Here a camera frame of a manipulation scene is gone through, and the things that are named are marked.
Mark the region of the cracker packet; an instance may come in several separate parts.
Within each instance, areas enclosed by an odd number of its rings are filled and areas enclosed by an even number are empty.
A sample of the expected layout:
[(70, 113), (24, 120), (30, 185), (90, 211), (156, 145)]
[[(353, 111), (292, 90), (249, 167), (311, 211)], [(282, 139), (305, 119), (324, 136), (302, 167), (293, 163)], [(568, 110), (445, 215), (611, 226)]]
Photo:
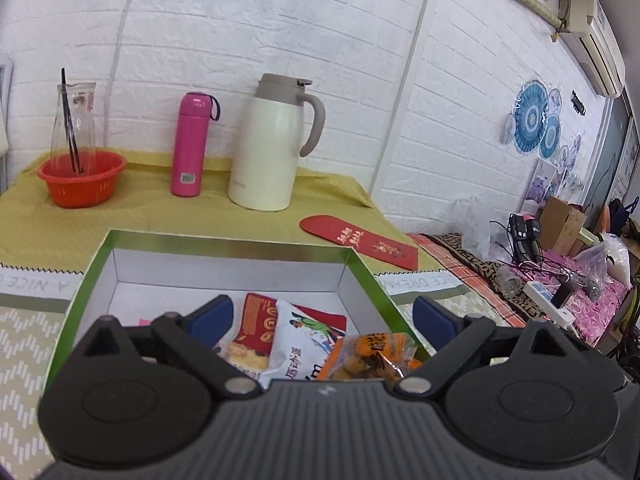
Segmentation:
[(248, 348), (245, 344), (229, 341), (228, 344), (220, 344), (215, 350), (218, 356), (255, 380), (258, 380), (260, 375), (268, 370), (269, 356)]

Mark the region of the orange nut snack packet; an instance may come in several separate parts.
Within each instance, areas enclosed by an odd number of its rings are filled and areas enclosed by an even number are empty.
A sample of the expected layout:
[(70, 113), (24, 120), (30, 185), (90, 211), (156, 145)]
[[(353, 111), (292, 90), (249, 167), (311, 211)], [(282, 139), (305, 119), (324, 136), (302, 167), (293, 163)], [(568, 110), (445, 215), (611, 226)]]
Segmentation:
[(422, 362), (416, 358), (418, 346), (405, 333), (372, 333), (349, 336), (335, 344), (317, 380), (352, 382), (382, 379), (399, 382)]

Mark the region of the white snack packet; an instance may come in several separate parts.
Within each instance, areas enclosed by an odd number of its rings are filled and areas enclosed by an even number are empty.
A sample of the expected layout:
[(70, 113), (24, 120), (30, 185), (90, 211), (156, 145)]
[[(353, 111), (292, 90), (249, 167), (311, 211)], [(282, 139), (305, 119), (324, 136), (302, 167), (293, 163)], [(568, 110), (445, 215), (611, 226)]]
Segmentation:
[(284, 300), (276, 303), (278, 318), (267, 368), (259, 374), (262, 388), (274, 380), (315, 380), (344, 330), (306, 315)]

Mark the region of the green cardboard box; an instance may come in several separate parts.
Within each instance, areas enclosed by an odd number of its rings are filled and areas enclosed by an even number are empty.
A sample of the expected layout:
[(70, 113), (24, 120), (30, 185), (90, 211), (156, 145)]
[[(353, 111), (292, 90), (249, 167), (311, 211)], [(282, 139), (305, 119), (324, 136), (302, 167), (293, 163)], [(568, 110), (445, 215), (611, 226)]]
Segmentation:
[(348, 247), (111, 230), (67, 309), (47, 378), (102, 315), (138, 325), (165, 312), (186, 315), (218, 295), (239, 311), (250, 292), (344, 315), (349, 335), (407, 333), (418, 359), (428, 357), (425, 339)]

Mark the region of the white power strip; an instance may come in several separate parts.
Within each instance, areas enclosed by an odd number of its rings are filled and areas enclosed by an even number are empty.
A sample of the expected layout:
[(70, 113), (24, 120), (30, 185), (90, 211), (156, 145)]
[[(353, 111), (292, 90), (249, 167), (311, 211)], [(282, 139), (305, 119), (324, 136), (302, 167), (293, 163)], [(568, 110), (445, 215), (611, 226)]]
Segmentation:
[(523, 292), (556, 325), (562, 328), (570, 328), (574, 324), (575, 317), (573, 313), (566, 307), (555, 307), (551, 302), (552, 292), (541, 282), (527, 282), (523, 287)]

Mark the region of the red envelope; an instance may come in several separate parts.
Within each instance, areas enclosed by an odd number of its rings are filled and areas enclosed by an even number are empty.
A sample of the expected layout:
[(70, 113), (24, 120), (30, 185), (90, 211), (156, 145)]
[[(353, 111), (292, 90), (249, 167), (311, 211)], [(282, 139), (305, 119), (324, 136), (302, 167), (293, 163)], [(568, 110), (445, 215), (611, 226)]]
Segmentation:
[(406, 271), (418, 270), (418, 250), (414, 246), (373, 233), (340, 218), (317, 214), (300, 220), (299, 227), (322, 240), (350, 247), (360, 255), (398, 266)]

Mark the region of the pink water bottle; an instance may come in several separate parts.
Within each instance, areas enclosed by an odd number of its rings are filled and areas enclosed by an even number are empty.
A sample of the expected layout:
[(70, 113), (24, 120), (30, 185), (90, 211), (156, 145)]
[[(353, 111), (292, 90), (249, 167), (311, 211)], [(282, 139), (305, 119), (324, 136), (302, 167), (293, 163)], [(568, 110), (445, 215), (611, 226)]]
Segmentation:
[(182, 98), (172, 152), (170, 192), (175, 196), (200, 194), (209, 124), (220, 115), (220, 104), (210, 94), (188, 92)]

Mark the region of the red plastic basket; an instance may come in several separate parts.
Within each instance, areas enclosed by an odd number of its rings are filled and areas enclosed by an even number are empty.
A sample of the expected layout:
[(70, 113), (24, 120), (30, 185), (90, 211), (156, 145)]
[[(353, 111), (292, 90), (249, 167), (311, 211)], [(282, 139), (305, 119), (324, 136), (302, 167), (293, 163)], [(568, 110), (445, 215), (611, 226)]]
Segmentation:
[(68, 156), (48, 159), (38, 168), (38, 178), (47, 185), (50, 199), (67, 209), (90, 208), (109, 200), (119, 175), (127, 166), (124, 156), (111, 151), (96, 151), (88, 174), (74, 174)]

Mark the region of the white thermos jug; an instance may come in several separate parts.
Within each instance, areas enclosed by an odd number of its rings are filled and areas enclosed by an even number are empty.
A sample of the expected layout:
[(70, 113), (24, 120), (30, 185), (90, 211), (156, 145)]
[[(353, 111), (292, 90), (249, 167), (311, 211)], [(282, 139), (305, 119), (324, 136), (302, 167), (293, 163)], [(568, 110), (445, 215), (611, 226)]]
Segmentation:
[(326, 108), (309, 79), (262, 75), (234, 144), (228, 196), (250, 210), (290, 206), (299, 161), (318, 145)]

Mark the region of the yellow tablecloth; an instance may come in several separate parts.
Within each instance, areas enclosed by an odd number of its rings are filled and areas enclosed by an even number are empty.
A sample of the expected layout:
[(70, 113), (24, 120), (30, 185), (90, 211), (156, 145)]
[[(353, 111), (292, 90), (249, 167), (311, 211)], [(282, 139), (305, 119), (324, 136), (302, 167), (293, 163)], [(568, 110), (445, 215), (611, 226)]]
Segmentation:
[(113, 196), (92, 208), (64, 209), (52, 203), (38, 177), (43, 156), (17, 174), (1, 196), (2, 264), (82, 272), (112, 229), (316, 244), (318, 237), (299, 226), (300, 220), (316, 214), (341, 218), (401, 243), (409, 241), (352, 177), (301, 169), (288, 209), (260, 212), (228, 199), (229, 159), (206, 159), (200, 195), (182, 198), (169, 191), (170, 155), (122, 154), (127, 166)]

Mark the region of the black straw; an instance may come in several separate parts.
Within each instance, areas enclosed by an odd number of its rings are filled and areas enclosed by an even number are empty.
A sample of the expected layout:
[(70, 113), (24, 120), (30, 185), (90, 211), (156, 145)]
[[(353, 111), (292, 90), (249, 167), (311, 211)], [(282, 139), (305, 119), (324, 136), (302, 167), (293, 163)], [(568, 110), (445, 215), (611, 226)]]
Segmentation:
[(73, 117), (72, 113), (70, 112), (70, 102), (68, 102), (66, 70), (64, 67), (61, 68), (61, 86), (65, 134), (67, 138), (68, 149), (70, 150), (70, 161), (72, 162), (73, 172), (75, 174), (81, 174), (82, 167), (74, 133)]

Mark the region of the blue paper fan decoration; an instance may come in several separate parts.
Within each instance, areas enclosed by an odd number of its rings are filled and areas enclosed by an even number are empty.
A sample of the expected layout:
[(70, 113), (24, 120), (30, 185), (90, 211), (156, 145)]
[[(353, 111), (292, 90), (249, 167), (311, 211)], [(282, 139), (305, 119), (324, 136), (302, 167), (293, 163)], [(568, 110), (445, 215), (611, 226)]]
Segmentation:
[(537, 79), (526, 82), (515, 98), (513, 141), (516, 149), (528, 154), (538, 148), (547, 128), (549, 96)]

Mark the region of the clear glass carafe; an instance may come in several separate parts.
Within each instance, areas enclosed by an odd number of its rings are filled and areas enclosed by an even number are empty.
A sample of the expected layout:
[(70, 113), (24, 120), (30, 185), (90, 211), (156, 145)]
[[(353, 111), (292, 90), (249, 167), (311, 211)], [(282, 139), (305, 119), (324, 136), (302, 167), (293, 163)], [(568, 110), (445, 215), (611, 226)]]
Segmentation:
[[(62, 109), (62, 86), (58, 85), (58, 106), (51, 136), (50, 159), (67, 155), (67, 162), (70, 170), (73, 171), (70, 161), (70, 150), (68, 149), (65, 134), (65, 124)], [(74, 133), (78, 147), (81, 174), (88, 174), (90, 166), (93, 164), (94, 154), (96, 154), (96, 134), (94, 133), (93, 103), (94, 92), (96, 92), (95, 82), (78, 82), (78, 84), (68, 84), (68, 102), (70, 102), (70, 112), (73, 117)]]

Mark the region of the wall air conditioner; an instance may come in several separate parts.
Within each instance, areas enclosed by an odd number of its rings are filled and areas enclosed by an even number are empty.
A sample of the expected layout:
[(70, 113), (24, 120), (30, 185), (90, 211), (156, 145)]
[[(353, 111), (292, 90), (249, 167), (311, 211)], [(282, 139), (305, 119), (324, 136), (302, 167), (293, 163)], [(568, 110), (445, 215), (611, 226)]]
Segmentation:
[(599, 0), (559, 0), (560, 37), (599, 96), (617, 99), (626, 66)]

